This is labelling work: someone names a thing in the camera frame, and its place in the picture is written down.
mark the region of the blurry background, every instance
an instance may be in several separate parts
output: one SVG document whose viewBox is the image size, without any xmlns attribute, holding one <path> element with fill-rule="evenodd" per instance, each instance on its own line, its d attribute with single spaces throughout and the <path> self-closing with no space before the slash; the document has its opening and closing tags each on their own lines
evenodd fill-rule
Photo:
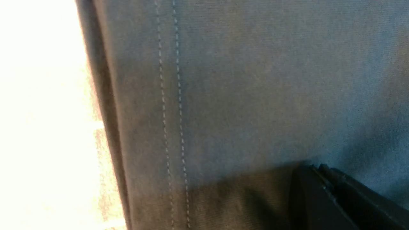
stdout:
<svg viewBox="0 0 409 230">
<path fill-rule="evenodd" d="M 2 229 L 125 229 L 74 0 L 0 7 Z"/>
</svg>

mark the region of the dashed stitch line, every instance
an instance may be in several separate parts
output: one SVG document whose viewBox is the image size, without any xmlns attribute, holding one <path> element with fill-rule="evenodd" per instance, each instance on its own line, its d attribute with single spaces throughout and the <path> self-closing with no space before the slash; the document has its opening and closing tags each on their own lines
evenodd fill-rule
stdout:
<svg viewBox="0 0 409 230">
<path fill-rule="evenodd" d="M 180 130 L 180 141 L 181 141 L 181 151 L 182 151 L 182 166 L 184 175 L 184 185 L 186 193 L 186 224 L 190 228 L 190 218 L 189 218 L 189 188 L 187 181 L 187 171 L 184 156 L 184 139 L 183 139 L 183 127 L 182 127 L 182 90 L 180 85 L 180 68 L 179 68 L 179 29 L 178 29 L 178 19 L 176 16 L 176 2 L 172 0 L 173 6 L 173 20 L 175 23 L 175 43 L 176 43 L 176 75 L 178 77 L 178 96 L 179 96 L 179 130 Z"/>
<path fill-rule="evenodd" d="M 175 229 L 175 221 L 173 218 L 174 207 L 173 207 L 173 196 L 172 196 L 172 178 L 170 169 L 170 159 L 168 150 L 168 136 L 166 132 L 166 107 L 165 107 L 165 92 L 164 92 L 164 80 L 163 80 L 163 70 L 162 70 L 162 39 L 160 36 L 160 18 L 159 18 L 159 6 L 155 2 L 156 7 L 156 23 L 157 23 L 157 39 L 158 39 L 158 55 L 159 55 L 159 77 L 160 77 L 160 90 L 162 93 L 162 118 L 163 118 L 163 136 L 165 140 L 165 153 L 166 153 L 166 168 L 168 171 L 168 187 L 169 187 L 169 200 L 171 205 L 171 226 L 172 230 Z"/>
</svg>

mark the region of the gray fabric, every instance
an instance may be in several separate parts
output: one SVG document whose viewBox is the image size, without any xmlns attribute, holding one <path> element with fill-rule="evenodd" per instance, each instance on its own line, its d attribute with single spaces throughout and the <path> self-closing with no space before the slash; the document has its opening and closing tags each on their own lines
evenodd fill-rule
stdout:
<svg viewBox="0 0 409 230">
<path fill-rule="evenodd" d="M 409 208 L 408 1 L 77 2 L 129 228 L 261 229 L 303 160 Z"/>
</svg>

